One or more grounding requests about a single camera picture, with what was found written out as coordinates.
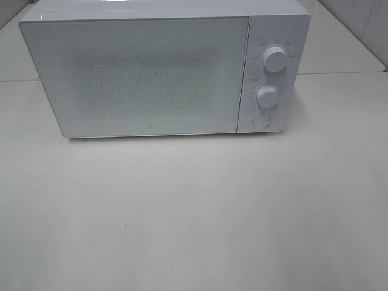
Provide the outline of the white timer knob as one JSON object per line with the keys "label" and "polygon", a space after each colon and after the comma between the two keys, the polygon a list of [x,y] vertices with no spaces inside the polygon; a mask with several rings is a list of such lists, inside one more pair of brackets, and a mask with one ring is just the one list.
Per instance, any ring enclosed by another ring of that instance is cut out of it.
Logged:
{"label": "white timer knob", "polygon": [[271,85],[260,88],[256,93],[258,106],[264,109],[269,109],[278,104],[279,92]]}

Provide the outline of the upper white power knob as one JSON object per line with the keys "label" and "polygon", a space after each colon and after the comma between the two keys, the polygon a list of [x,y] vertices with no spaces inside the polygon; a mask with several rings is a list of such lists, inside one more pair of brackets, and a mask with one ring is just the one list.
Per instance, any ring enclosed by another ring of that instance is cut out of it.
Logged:
{"label": "upper white power knob", "polygon": [[270,45],[262,53],[263,66],[271,73],[280,72],[287,65],[287,57],[288,53],[283,45]]}

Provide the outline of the white microwave oven body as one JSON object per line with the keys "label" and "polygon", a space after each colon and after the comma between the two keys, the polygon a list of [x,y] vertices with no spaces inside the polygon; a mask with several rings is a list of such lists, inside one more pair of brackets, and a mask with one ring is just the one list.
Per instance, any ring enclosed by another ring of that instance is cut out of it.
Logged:
{"label": "white microwave oven body", "polygon": [[[237,18],[249,20],[237,130],[233,133],[264,133],[283,130],[298,73],[310,14],[298,1],[39,1],[22,22],[99,21],[139,19]],[[263,66],[262,53],[273,44],[283,45],[287,65],[271,73]],[[257,91],[267,85],[279,92],[278,104],[258,106]],[[266,129],[255,128],[259,114],[271,117]]]}

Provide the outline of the white microwave door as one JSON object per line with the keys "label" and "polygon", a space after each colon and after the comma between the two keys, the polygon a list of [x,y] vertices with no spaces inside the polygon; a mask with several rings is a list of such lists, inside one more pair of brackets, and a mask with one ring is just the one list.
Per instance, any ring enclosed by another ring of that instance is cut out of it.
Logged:
{"label": "white microwave door", "polygon": [[22,22],[66,138],[233,133],[249,20]]}

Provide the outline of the round white door button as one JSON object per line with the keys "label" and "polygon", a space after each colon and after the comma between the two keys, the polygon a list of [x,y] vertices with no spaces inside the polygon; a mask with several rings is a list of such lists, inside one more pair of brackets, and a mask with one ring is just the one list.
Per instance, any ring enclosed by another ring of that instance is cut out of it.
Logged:
{"label": "round white door button", "polygon": [[266,129],[271,123],[271,117],[267,114],[259,114],[258,116],[254,117],[252,120],[252,125],[255,128],[261,128]]}

